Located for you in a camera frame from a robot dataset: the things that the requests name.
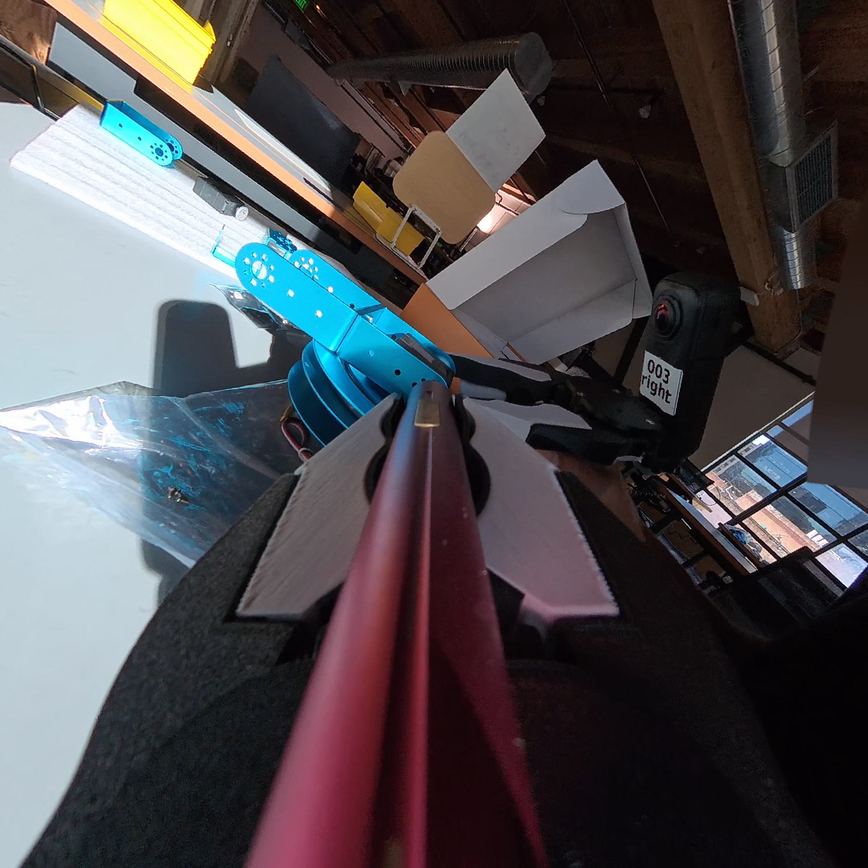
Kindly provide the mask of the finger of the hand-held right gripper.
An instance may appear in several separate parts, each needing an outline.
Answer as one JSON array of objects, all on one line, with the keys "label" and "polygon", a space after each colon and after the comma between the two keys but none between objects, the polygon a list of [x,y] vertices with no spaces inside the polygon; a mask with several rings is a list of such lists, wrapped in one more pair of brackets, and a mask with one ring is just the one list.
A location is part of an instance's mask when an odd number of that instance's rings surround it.
[{"label": "finger of the hand-held right gripper", "polygon": [[521,406],[499,399],[475,398],[473,411],[476,410],[484,410],[523,442],[527,441],[534,425],[592,430],[591,426],[580,416],[557,405]]},{"label": "finger of the hand-held right gripper", "polygon": [[467,397],[506,402],[568,402],[569,379],[546,368],[490,357],[450,353],[459,391]]}]

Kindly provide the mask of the red electric screwdriver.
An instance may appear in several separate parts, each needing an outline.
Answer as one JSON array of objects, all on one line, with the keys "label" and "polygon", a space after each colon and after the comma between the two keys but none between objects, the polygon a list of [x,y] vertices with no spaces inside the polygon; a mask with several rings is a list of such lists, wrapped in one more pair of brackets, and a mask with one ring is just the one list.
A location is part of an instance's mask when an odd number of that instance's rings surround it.
[{"label": "red electric screwdriver", "polygon": [[546,866],[449,390],[417,385],[245,866]]}]

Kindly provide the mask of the blue toy robot arm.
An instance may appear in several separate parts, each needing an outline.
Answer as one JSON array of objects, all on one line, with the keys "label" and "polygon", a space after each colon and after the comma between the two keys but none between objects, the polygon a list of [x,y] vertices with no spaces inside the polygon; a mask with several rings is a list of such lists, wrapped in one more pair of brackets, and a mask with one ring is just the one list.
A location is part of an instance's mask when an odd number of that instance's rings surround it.
[{"label": "blue toy robot arm", "polygon": [[288,374],[298,422],[320,446],[385,397],[410,396],[419,384],[450,386],[445,351],[312,251],[288,240],[248,243],[235,258],[242,307],[310,341]]}]

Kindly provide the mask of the large clear plastic bag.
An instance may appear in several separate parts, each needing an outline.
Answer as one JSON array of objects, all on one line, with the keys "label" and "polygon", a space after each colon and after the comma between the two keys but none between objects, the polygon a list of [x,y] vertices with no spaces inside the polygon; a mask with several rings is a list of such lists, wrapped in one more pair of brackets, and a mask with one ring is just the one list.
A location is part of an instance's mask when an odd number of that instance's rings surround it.
[{"label": "large clear plastic bag", "polygon": [[15,459],[194,565],[301,460],[283,380],[165,396],[120,382],[3,409]]}]

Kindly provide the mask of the white desk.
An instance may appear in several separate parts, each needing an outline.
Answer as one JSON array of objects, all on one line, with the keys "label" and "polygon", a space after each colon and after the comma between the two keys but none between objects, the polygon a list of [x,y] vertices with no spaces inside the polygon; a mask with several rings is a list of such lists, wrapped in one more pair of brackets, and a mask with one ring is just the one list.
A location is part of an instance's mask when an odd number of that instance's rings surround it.
[{"label": "white desk", "polygon": [[[2,407],[127,381],[188,396],[285,376],[213,270],[24,175],[49,128],[2,103]],[[119,668],[188,568],[2,455],[1,863],[18,866],[78,766]]]}]

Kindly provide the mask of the large paned window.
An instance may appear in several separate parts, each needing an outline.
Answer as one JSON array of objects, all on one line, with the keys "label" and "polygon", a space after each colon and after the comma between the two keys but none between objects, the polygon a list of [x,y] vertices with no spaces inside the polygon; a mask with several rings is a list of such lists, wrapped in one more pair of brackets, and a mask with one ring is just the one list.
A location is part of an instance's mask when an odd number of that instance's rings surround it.
[{"label": "large paned window", "polygon": [[808,480],[811,411],[808,397],[712,461],[698,499],[759,565],[806,548],[844,591],[867,567],[866,494]]}]

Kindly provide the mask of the plywood chair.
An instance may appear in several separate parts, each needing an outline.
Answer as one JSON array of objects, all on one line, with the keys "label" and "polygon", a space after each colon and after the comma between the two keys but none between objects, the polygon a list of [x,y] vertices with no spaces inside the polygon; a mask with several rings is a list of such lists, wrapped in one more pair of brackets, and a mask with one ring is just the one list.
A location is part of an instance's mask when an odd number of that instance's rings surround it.
[{"label": "plywood chair", "polygon": [[495,191],[442,131],[430,132],[392,180],[396,198],[416,206],[459,245],[495,206]]}]

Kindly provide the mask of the group of small screw bags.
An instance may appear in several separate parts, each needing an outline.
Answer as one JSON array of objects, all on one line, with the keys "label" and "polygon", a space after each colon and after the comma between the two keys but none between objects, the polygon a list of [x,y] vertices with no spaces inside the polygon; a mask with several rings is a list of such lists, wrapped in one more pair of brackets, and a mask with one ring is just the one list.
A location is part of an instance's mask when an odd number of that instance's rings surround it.
[{"label": "group of small screw bags", "polygon": [[296,333],[294,326],[287,320],[277,315],[275,311],[266,306],[250,292],[242,288],[222,284],[212,284],[212,287],[222,294],[228,304],[257,328],[268,331],[271,334]]}]

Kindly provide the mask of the white board sheet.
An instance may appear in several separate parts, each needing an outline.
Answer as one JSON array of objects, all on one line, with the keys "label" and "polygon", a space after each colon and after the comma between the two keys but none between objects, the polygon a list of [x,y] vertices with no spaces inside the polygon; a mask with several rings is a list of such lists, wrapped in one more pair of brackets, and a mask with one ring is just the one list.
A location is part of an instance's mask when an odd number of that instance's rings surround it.
[{"label": "white board sheet", "polygon": [[503,71],[451,124],[447,136],[497,192],[543,142],[545,132],[511,72]]}]

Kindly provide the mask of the black flat panel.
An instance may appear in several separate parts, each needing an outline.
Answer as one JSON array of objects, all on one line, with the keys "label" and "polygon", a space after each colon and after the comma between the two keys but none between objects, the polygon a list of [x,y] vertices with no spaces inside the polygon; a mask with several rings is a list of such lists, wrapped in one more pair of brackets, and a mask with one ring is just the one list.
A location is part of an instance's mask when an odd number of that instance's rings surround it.
[{"label": "black flat panel", "polygon": [[361,141],[288,70],[268,57],[244,112],[329,183],[343,187]]}]

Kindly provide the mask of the grey servo motor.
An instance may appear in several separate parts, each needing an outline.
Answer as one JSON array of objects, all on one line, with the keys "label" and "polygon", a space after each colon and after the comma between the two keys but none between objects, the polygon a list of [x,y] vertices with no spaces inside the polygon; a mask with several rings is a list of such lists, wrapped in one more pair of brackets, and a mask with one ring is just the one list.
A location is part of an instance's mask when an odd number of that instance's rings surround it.
[{"label": "grey servo motor", "polygon": [[244,222],[249,214],[247,204],[227,185],[216,179],[199,177],[193,191],[217,213]]}]

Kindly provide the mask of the white foam sheet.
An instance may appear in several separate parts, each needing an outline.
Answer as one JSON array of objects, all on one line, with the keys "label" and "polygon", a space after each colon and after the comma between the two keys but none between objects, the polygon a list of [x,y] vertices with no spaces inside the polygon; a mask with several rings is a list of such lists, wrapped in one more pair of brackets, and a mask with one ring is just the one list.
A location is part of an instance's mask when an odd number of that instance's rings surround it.
[{"label": "white foam sheet", "polygon": [[255,209],[244,222],[217,213],[193,191],[200,173],[182,161],[158,166],[101,128],[98,114],[82,106],[52,122],[10,165],[229,277],[233,269],[211,255],[222,226],[223,246],[235,255],[248,243],[263,242],[274,227]]}]

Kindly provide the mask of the silver ceiling duct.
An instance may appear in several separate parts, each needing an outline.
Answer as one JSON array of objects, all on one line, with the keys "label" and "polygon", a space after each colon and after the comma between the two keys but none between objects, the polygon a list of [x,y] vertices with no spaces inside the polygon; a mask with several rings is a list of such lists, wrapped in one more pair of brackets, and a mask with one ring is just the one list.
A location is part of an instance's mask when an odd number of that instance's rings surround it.
[{"label": "silver ceiling duct", "polygon": [[797,3],[728,2],[779,282],[817,278],[819,214],[838,197],[838,130],[811,132],[805,109]]}]

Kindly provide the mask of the grey corrugated duct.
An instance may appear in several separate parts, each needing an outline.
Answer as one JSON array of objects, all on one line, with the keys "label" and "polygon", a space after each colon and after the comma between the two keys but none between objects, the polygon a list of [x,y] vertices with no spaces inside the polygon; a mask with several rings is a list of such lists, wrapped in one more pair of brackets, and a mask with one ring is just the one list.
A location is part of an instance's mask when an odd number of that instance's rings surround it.
[{"label": "grey corrugated duct", "polygon": [[335,81],[396,83],[453,90],[486,90],[504,71],[530,99],[548,87],[555,64],[542,38],[487,38],[442,48],[417,49],[340,61],[327,68]]}]

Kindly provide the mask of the blue round-ended metal bracket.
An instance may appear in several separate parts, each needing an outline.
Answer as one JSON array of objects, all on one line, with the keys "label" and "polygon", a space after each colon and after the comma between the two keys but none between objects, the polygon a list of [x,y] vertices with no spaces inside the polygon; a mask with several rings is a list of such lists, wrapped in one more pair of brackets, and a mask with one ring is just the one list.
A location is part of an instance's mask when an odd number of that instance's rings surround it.
[{"label": "blue round-ended metal bracket", "polygon": [[179,141],[123,101],[107,101],[100,126],[155,164],[168,167],[182,158]]}]

